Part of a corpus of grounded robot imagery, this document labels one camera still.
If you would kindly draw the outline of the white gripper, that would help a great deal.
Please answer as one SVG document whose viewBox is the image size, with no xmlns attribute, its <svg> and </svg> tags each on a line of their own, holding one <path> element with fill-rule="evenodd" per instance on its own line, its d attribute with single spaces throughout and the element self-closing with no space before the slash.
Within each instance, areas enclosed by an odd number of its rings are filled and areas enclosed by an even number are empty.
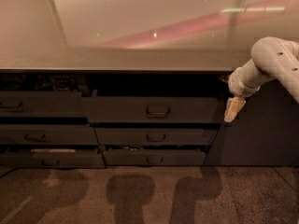
<svg viewBox="0 0 299 224">
<path fill-rule="evenodd" d="M 244 107 L 246 103 L 246 100 L 244 98 L 250 97 L 260 89 L 260 87 L 252 88 L 246 85 L 241 80 L 239 71 L 240 69 L 237 68 L 230 76 L 229 75 L 219 76 L 220 81 L 224 83 L 228 83 L 230 93 L 235 96 L 227 100 L 226 109 L 224 112 L 225 122 L 234 121 L 236 115 L 239 113 L 239 111 Z"/>
</svg>

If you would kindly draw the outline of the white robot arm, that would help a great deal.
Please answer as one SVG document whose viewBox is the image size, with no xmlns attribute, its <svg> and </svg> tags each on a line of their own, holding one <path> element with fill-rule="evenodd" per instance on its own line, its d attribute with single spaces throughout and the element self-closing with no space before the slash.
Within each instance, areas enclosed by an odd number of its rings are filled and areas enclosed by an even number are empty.
<svg viewBox="0 0 299 224">
<path fill-rule="evenodd" d="M 232 122 L 246 99 L 272 80 L 279 81 L 299 102 L 299 44 L 276 37 L 264 37 L 253 45 L 250 59 L 222 80 L 228 84 L 234 96 L 226 103 L 225 122 Z"/>
</svg>

